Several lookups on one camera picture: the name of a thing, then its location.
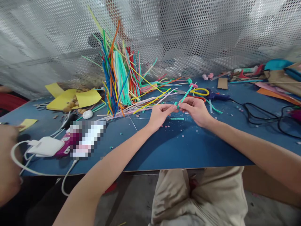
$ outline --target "brown cardboard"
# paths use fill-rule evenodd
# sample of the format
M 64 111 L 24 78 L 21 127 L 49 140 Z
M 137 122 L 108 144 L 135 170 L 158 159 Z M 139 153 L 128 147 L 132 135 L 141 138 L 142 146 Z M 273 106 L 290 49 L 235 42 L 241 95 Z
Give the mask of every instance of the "brown cardboard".
M 301 208 L 301 197 L 269 176 L 258 166 L 245 166 L 242 173 L 244 189 Z
M 289 66 L 289 68 L 293 68 L 296 69 L 297 71 L 301 71 L 300 62 L 297 62 Z M 265 75 L 268 78 L 269 82 L 297 82 L 295 79 L 285 75 L 284 70 L 265 71 Z M 274 83 L 274 85 L 301 97 L 301 83 L 295 83 L 295 84 Z
M 227 78 L 219 78 L 217 83 L 218 89 L 228 89 L 228 79 Z

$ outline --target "yellow card paper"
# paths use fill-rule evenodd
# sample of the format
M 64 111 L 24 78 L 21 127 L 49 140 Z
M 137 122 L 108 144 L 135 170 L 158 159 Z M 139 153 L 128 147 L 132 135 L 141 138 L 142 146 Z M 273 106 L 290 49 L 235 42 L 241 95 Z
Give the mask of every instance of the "yellow card paper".
M 57 98 L 59 95 L 61 95 L 64 91 L 57 83 L 52 83 L 45 86 L 46 89 L 51 93 L 54 98 Z
M 22 131 L 26 130 L 27 128 L 31 127 L 37 121 L 38 120 L 36 120 L 36 119 L 24 119 L 24 121 L 20 124 L 20 126 L 25 126 L 25 127 L 20 128 L 19 132 L 22 132 Z
M 79 107 L 91 106 L 101 99 L 101 96 L 95 89 L 83 93 L 76 93 L 75 95 L 77 97 Z
M 48 110 L 63 110 L 65 107 L 67 107 L 67 102 L 70 102 L 70 100 L 73 99 L 75 92 L 76 89 L 67 89 L 61 95 L 59 95 L 53 101 L 51 101 L 46 108 Z

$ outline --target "perforated metal sheet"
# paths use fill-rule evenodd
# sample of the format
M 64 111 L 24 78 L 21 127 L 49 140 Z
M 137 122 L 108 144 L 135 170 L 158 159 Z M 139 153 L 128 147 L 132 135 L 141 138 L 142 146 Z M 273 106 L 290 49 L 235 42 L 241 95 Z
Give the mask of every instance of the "perforated metal sheet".
M 155 80 L 253 66 L 286 56 L 301 42 L 300 1 L 295 0 L 2 0 L 0 84 L 30 98 L 45 85 L 89 88 L 104 80 L 91 38 L 100 25 L 140 51 L 143 71 Z

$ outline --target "power adapter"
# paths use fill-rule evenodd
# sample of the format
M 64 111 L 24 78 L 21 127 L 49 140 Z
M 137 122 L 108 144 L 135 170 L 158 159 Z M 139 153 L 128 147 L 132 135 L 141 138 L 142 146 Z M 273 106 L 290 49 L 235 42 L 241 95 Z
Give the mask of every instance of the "power adapter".
M 54 156 L 63 146 L 64 142 L 57 140 L 52 137 L 43 137 L 39 141 L 32 140 L 28 143 L 32 147 L 27 153 L 35 154 L 36 157 L 52 157 Z

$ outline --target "yellow scissor handle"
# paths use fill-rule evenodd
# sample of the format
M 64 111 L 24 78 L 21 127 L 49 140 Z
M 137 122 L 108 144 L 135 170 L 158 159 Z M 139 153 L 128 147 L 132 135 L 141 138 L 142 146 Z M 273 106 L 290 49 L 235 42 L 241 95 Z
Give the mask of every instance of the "yellow scissor handle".
M 204 90 L 206 93 L 205 94 L 198 93 L 198 92 L 196 92 L 197 90 Z M 207 89 L 204 89 L 204 88 L 193 89 L 190 92 L 194 93 L 194 94 L 197 94 L 197 95 L 200 95 L 200 96 L 208 96 L 209 95 L 209 91 Z

